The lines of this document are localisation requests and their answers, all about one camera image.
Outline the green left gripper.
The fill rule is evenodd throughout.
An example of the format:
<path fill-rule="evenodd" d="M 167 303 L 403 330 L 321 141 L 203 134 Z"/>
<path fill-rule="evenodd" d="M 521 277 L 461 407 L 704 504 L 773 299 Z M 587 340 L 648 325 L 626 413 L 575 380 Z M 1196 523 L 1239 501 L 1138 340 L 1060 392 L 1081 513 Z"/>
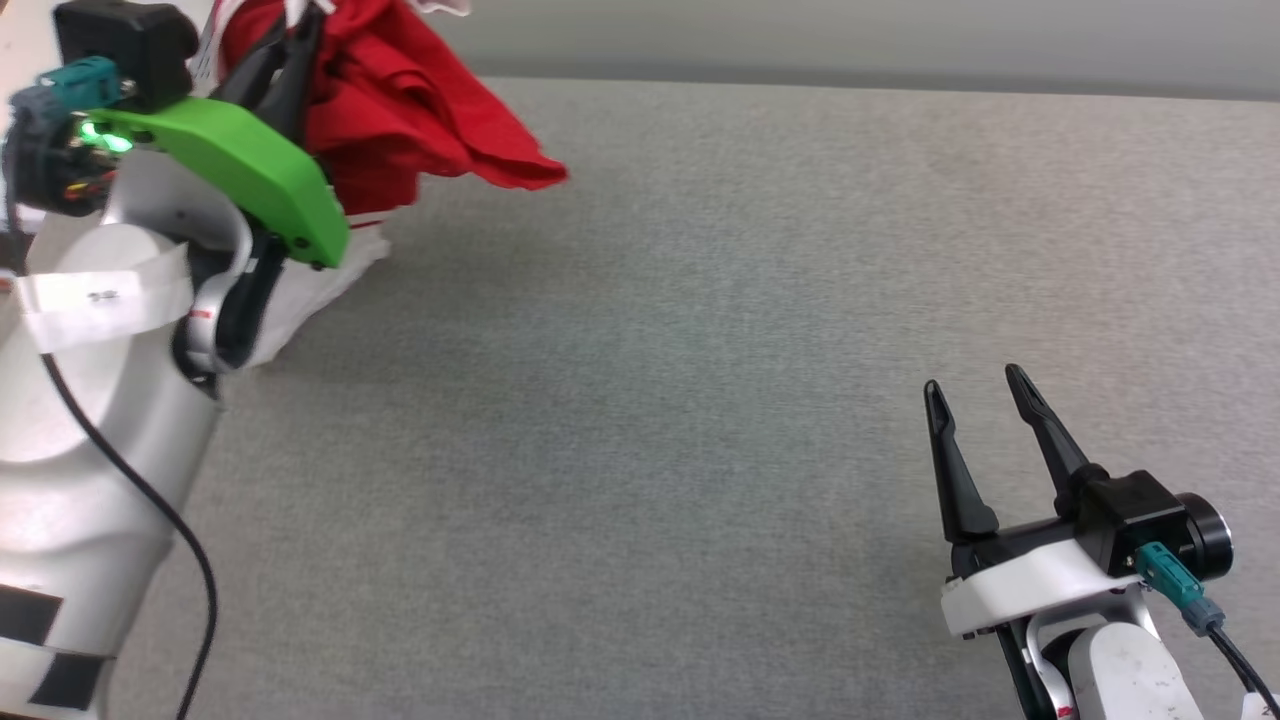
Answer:
<path fill-rule="evenodd" d="M 265 33 L 212 91 L 143 114 L 90 119 L 129 141 L 102 214 L 187 242 L 196 260 L 182 348 L 201 373 L 227 374 L 253 354 L 287 260 L 340 265 L 349 223 L 320 165 L 302 149 L 326 13 Z M 243 108 L 262 101 L 262 120 Z"/>

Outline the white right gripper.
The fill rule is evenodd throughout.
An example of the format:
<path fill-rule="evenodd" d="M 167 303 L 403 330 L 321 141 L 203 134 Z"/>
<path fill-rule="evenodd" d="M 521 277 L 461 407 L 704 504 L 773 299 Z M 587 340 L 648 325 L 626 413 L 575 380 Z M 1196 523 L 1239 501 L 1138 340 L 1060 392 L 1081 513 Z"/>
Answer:
<path fill-rule="evenodd" d="M 1091 460 L 1023 366 L 1010 363 L 1005 375 L 1019 416 L 1036 436 L 1053 483 L 1053 501 L 1076 502 L 1083 487 L 1076 474 Z M 1152 632 L 1144 600 L 1123 594 L 1138 584 L 1138 577 L 1108 575 L 1073 538 L 1070 527 L 1038 521 L 996 536 L 998 519 L 969 473 L 941 384 L 928 380 L 923 396 L 943 537 L 952 544 L 952 578 L 941 591 L 948 634 L 977 634 L 1038 612 L 1111 597 L 1134 601 L 1132 620 Z"/>

